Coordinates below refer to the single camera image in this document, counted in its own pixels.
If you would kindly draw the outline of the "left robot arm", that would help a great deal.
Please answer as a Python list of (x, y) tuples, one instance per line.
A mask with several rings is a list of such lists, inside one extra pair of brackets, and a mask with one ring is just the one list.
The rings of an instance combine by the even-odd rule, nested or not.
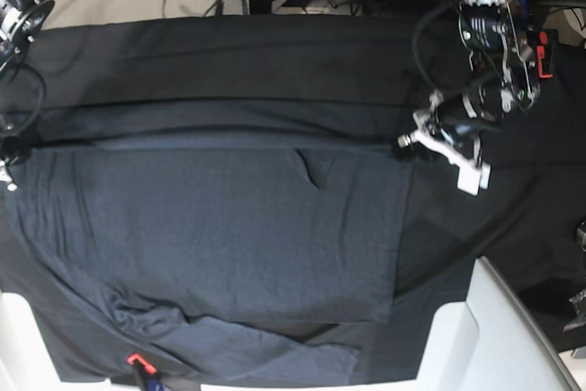
[[(436, 81), (420, 51), (424, 31), (447, 11), (458, 18), (472, 75), (463, 85)], [(412, 114), (415, 128), (397, 139), (439, 154), (458, 170), (459, 190), (476, 195), (489, 186), (482, 135), (499, 129), (515, 111), (530, 109), (540, 95), (537, 44), (526, 25), (522, 0), (446, 0), (425, 14), (412, 38), (414, 61), (432, 86), (429, 106)]]

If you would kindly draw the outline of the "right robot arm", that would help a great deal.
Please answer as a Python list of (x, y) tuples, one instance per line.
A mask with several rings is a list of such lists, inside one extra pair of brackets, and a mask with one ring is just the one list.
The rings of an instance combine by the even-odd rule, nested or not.
[(1, 113), (1, 183), (9, 191), (18, 189), (9, 166), (25, 155), (21, 136), (36, 122), (47, 96), (45, 80), (25, 58), (54, 5), (54, 0), (1, 0), (1, 90), (21, 72), (38, 84), (35, 104), (24, 120), (15, 123)]

